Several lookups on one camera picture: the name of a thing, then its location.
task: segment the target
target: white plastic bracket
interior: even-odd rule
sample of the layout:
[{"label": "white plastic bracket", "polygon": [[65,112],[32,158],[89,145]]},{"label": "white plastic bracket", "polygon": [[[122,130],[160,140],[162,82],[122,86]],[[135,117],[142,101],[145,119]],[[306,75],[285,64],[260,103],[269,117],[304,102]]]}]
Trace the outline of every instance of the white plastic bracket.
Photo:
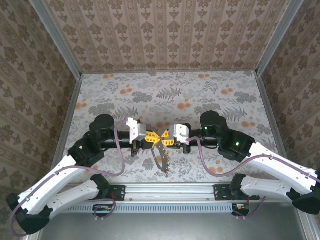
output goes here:
[{"label": "white plastic bracket", "polygon": [[126,125],[130,128],[130,144],[134,140],[141,141],[147,136],[147,127],[145,124],[138,123],[132,117],[126,121]]},{"label": "white plastic bracket", "polygon": [[64,156],[61,162],[52,169],[46,176],[44,176],[40,181],[38,181],[34,186],[28,190],[19,194],[18,202],[21,203],[30,193],[41,183],[45,181],[49,176],[55,174],[53,178],[47,181],[43,187],[41,187],[33,196],[27,198],[27,202],[22,205],[22,209],[27,209],[29,215],[39,214],[44,207],[47,205],[47,202],[61,189],[63,189],[74,177],[82,174],[85,170],[79,168],[70,168],[62,171],[59,174],[56,172],[64,167],[74,166],[77,162],[70,155]]},{"label": "white plastic bracket", "polygon": [[[250,157],[254,157],[257,155],[266,155],[265,157],[257,158],[250,161],[249,165],[261,169],[266,173],[276,177],[302,195],[311,193],[311,187],[316,185],[316,181],[310,178],[310,176],[318,178],[316,170],[294,163],[270,151],[266,147],[262,146],[259,142],[255,142],[254,144],[252,144],[249,153],[251,154]],[[309,177],[302,175],[295,169],[292,169],[291,167],[275,160],[275,157],[306,172]]]},{"label": "white plastic bracket", "polygon": [[92,180],[88,180],[70,190],[54,195],[54,197],[47,203],[47,206],[50,209],[53,209],[50,214],[50,219],[53,219],[61,212],[75,206],[76,204],[89,199],[94,199],[98,195],[99,191],[97,184]]},{"label": "white plastic bracket", "polygon": [[246,176],[241,182],[241,191],[248,196],[267,197],[291,202],[287,196],[291,186],[280,180],[259,179]]},{"label": "white plastic bracket", "polygon": [[189,128],[186,125],[175,124],[171,126],[169,129],[169,134],[171,138],[176,138],[177,142],[189,145],[189,142],[187,141],[189,138]]}]

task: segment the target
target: aluminum corner frame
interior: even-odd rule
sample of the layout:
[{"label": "aluminum corner frame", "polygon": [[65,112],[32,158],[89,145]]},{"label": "aluminum corner frame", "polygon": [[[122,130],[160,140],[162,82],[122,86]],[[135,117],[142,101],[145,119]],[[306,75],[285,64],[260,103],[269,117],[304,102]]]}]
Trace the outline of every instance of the aluminum corner frame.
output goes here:
[{"label": "aluminum corner frame", "polygon": [[267,90],[265,88],[265,84],[264,84],[259,72],[255,73],[255,79],[256,79],[256,84],[258,85],[258,89],[260,91],[260,95],[262,98],[262,102],[264,105],[266,116],[267,116],[269,123],[270,123],[270,127],[271,127],[271,130],[273,133],[276,148],[278,149],[279,155],[281,155],[282,157],[287,159],[288,156],[286,153],[286,149],[285,149],[284,143],[282,141],[280,131],[279,131],[279,128],[278,128],[278,125],[276,122],[276,118],[275,118],[274,112],[272,110],[270,101],[269,101],[269,97],[267,94]]},{"label": "aluminum corner frame", "polygon": [[291,0],[286,7],[282,18],[280,19],[268,45],[266,46],[256,69],[263,74],[268,66],[271,58],[273,57],[276,49],[284,38],[288,28],[294,20],[297,12],[299,11],[304,0]]},{"label": "aluminum corner frame", "polygon": [[64,151],[65,151],[65,147],[66,147],[66,143],[67,143],[67,139],[68,139],[71,123],[72,123],[72,118],[74,117],[78,97],[81,90],[81,85],[82,85],[82,79],[79,79],[75,82],[69,108],[65,115],[65,120],[62,127],[59,142],[58,142],[58,145],[56,146],[55,154],[54,154],[52,165],[51,165],[51,170],[54,169],[56,165],[58,165],[58,163],[62,160],[64,156]]},{"label": "aluminum corner frame", "polygon": [[62,34],[58,30],[54,20],[52,19],[44,0],[30,0],[34,10],[39,15],[42,23],[45,26],[45,29],[50,34],[52,40],[57,46],[59,52],[63,56],[66,64],[68,65],[70,71],[74,75],[76,80],[79,80],[81,77],[81,70],[76,62],[72,52],[70,51],[67,43],[65,42]]}]

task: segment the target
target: floor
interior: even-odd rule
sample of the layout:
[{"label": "floor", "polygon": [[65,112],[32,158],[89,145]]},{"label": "floor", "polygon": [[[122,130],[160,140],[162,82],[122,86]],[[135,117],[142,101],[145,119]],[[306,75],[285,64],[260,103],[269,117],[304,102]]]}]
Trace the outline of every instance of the floor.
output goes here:
[{"label": "floor", "polygon": [[267,203],[246,220],[230,213],[124,214],[105,220],[92,214],[59,214],[39,240],[305,240],[289,203]]},{"label": "floor", "polygon": [[[115,123],[133,117],[147,124],[147,129],[161,135],[169,125],[190,123],[200,128],[200,115],[214,110],[227,119],[229,128],[242,131],[270,150],[277,152],[267,114],[253,71],[211,72],[152,72],[89,74],[82,76],[67,149],[89,130],[89,124],[100,114],[110,114]],[[131,157],[130,150],[122,150],[126,169],[119,177],[108,177],[112,183],[180,183],[230,181],[233,177],[216,178],[204,170],[197,148],[184,155],[182,150],[166,149],[159,144]],[[223,159],[217,150],[204,150],[210,170],[225,173],[237,162]],[[162,163],[169,163],[169,172]],[[105,158],[93,166],[108,172],[119,172],[120,157],[116,149],[108,150]],[[267,177],[262,171],[245,166],[239,171],[254,177]],[[82,183],[91,173],[74,182]]]}]

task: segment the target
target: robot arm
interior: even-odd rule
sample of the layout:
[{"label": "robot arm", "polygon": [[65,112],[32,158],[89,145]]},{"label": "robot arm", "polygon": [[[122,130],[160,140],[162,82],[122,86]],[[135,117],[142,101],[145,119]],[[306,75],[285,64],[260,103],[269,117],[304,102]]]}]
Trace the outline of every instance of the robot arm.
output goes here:
[{"label": "robot arm", "polygon": [[[318,178],[317,171],[300,166],[271,152],[243,132],[229,129],[226,119],[219,116],[217,112],[203,113],[200,123],[201,129],[191,129],[188,123],[175,124],[159,137],[155,132],[147,131],[146,126],[140,121],[132,118],[126,121],[130,131],[118,132],[115,130],[114,119],[110,115],[100,115],[90,124],[89,132],[69,149],[68,155],[51,172],[27,191],[19,195],[9,195],[6,201],[14,211],[15,218],[22,229],[27,234],[33,234],[44,228],[54,216],[72,205],[89,199],[106,198],[110,185],[101,174],[94,175],[91,180],[76,188],[63,193],[59,192],[74,177],[82,174],[85,171],[84,168],[91,168],[103,159],[106,150],[117,147],[116,131],[120,148],[130,148],[132,156],[138,154],[139,149],[153,148],[160,141],[168,148],[183,148],[185,154],[190,153],[191,147],[197,146],[199,141],[201,146],[216,147],[218,153],[223,157],[239,163],[255,156],[266,155],[266,157],[251,160],[248,164],[279,180],[257,179],[244,174],[236,174],[229,186],[232,199],[238,200],[239,195],[247,198],[258,195],[285,199],[292,201],[296,208],[306,213],[319,213],[320,188],[319,184],[312,179],[312,177]],[[188,140],[192,137],[196,137],[198,141]],[[59,172],[62,168],[70,166],[83,168],[68,168]],[[308,175],[304,176],[290,166]],[[30,193],[40,185],[43,186],[30,196]]]}]

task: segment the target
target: gray metal base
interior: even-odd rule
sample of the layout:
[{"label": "gray metal base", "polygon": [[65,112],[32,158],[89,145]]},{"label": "gray metal base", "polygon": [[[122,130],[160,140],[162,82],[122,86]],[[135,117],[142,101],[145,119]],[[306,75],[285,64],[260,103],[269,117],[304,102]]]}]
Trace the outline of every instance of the gray metal base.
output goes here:
[{"label": "gray metal base", "polygon": [[65,213],[41,231],[41,240],[305,240],[298,212],[266,203],[253,217],[230,213],[118,213],[105,220]]}]

